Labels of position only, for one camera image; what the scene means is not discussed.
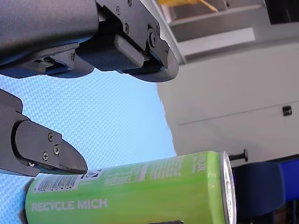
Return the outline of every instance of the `black screw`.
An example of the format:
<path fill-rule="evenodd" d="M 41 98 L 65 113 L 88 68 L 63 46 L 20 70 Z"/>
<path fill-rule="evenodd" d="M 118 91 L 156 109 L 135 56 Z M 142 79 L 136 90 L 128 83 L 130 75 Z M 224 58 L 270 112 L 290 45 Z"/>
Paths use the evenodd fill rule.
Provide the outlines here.
<path fill-rule="evenodd" d="M 130 26 L 127 23 L 125 24 L 125 32 L 126 34 L 130 33 Z"/>
<path fill-rule="evenodd" d="M 160 35 L 159 27 L 156 27 L 156 33 L 157 33 L 157 35 Z"/>
<path fill-rule="evenodd" d="M 75 60 L 75 54 L 74 54 L 74 53 L 71 53 L 71 54 L 70 54 L 70 59 L 71 59 L 72 61 Z"/>
<path fill-rule="evenodd" d="M 121 8 L 118 6 L 118 7 L 116 7 L 116 12 L 117 12 L 117 14 L 118 15 L 120 15 L 121 14 Z"/>
<path fill-rule="evenodd" d="M 59 155 L 60 145 L 55 145 L 53 150 L 55 155 Z"/>
<path fill-rule="evenodd" d="M 156 45 L 157 45 L 157 34 L 156 33 L 151 33 L 150 35 L 149 35 L 149 40 L 150 40 L 150 44 L 151 44 L 151 46 L 153 47 L 153 48 L 155 48 L 156 47 Z"/>
<path fill-rule="evenodd" d="M 30 166 L 30 167 L 34 167 L 34 166 L 35 166 L 35 164 L 34 164 L 34 163 L 32 163 L 32 162 L 28 162 L 28 166 Z"/>
<path fill-rule="evenodd" d="M 47 153 L 47 152 L 44 152 L 44 153 L 43 153 L 43 160 L 44 160 L 44 161 L 47 161 L 48 158 L 49 158 L 48 153 Z"/>
<path fill-rule="evenodd" d="M 53 141 L 53 133 L 49 133 L 48 134 L 48 140 L 49 141 Z"/>

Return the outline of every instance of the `blue mesh fabric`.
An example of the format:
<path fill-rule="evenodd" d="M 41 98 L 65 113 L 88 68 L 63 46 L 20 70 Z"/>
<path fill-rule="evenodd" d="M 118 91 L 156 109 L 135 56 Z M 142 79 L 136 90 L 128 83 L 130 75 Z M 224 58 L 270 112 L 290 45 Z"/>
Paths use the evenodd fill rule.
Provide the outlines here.
<path fill-rule="evenodd" d="M 0 88 L 23 101 L 31 120 L 61 133 L 90 169 L 176 155 L 156 84 L 96 70 L 77 79 L 0 76 Z M 20 223 L 29 179 L 0 175 L 0 224 Z"/>

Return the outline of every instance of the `green can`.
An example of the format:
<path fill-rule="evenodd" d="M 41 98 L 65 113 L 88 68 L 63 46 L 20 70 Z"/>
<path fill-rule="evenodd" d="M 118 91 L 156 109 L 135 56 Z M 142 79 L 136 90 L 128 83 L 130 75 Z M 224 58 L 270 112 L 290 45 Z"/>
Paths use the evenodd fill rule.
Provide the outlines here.
<path fill-rule="evenodd" d="M 212 151 L 36 178 L 29 224 L 236 224 L 227 153 Z"/>

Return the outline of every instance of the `drawer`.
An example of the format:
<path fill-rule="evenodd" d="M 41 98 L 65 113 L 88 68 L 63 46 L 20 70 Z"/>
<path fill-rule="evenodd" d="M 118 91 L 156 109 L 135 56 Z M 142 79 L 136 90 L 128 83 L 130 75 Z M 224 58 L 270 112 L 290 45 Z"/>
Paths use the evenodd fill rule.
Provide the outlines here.
<path fill-rule="evenodd" d="M 178 126 L 179 155 L 206 150 L 229 154 L 248 150 L 249 162 L 267 161 L 299 153 L 299 103 L 284 117 L 282 105 Z M 243 164 L 234 161 L 233 165 Z"/>
<path fill-rule="evenodd" d="M 169 82 L 178 125 L 299 100 L 299 43 L 180 67 Z"/>

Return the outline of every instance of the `can lid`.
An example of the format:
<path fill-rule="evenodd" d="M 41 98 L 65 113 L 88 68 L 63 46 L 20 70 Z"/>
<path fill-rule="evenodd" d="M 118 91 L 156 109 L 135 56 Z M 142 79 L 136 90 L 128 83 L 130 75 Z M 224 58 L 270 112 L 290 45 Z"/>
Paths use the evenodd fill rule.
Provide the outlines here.
<path fill-rule="evenodd" d="M 235 185 L 233 171 L 227 152 L 221 153 L 220 169 L 225 221 L 226 224 L 236 224 L 237 209 L 235 200 Z"/>

